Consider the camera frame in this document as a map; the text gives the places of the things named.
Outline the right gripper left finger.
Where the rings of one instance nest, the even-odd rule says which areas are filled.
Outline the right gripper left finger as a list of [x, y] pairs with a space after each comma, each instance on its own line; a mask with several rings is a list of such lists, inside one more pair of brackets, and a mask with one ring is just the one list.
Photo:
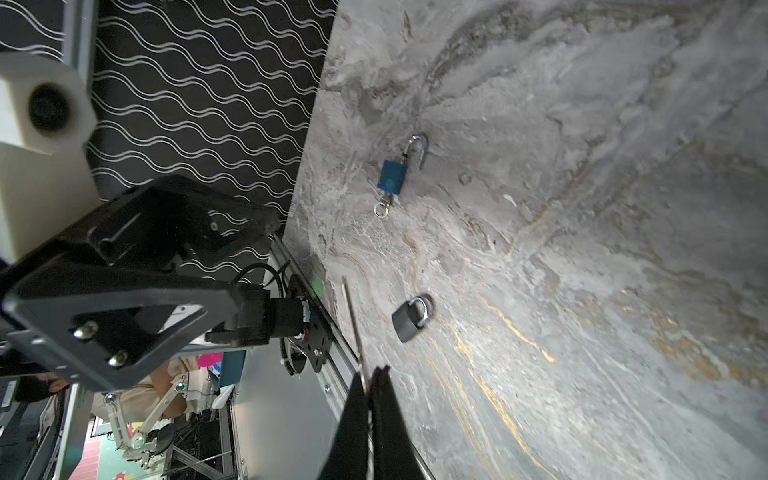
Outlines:
[[353, 377], [319, 480], [365, 480], [368, 475], [369, 403], [361, 375]]

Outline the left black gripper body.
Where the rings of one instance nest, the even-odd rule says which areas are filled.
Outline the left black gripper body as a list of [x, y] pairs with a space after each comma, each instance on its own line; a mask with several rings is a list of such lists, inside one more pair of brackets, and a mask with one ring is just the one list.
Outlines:
[[171, 264], [220, 261], [279, 227], [275, 210], [183, 176], [129, 190], [77, 221], [59, 240], [57, 282], [170, 282]]

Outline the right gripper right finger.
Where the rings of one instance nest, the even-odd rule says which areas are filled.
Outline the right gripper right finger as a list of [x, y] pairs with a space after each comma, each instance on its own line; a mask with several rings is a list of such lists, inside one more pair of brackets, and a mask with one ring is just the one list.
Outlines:
[[389, 366], [376, 367], [369, 384], [373, 478], [423, 480], [425, 476], [416, 459], [389, 370]]

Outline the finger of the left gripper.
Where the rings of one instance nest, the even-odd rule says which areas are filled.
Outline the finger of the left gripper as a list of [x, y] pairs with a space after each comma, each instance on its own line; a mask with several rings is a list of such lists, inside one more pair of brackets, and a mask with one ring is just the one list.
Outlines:
[[64, 254], [1, 272], [3, 338], [21, 355], [12, 373], [57, 373], [92, 391], [136, 384], [241, 309], [234, 285]]

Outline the black padlock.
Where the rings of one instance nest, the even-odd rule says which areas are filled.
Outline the black padlock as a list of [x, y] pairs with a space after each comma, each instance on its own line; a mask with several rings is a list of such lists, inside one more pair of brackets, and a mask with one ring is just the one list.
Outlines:
[[392, 324], [401, 343], [413, 339], [433, 317], [433, 302], [428, 294], [412, 297], [391, 315]]

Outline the blue padlock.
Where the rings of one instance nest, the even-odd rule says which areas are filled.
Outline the blue padlock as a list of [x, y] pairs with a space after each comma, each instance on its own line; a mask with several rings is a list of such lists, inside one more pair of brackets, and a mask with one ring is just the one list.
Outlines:
[[429, 149], [429, 139], [425, 133], [411, 135], [406, 141], [398, 160], [386, 160], [380, 170], [377, 188], [381, 199], [375, 204], [373, 213], [377, 218], [386, 218], [394, 199], [401, 193], [413, 154], [417, 156], [416, 168], [422, 170]]

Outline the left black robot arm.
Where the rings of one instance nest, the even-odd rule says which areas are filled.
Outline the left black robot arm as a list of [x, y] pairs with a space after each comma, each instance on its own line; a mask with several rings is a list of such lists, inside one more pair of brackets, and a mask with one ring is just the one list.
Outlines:
[[55, 373], [120, 390], [198, 337], [254, 346], [301, 333], [298, 300], [174, 268], [221, 261], [278, 226], [273, 209], [182, 176], [101, 204], [2, 271], [2, 376]]

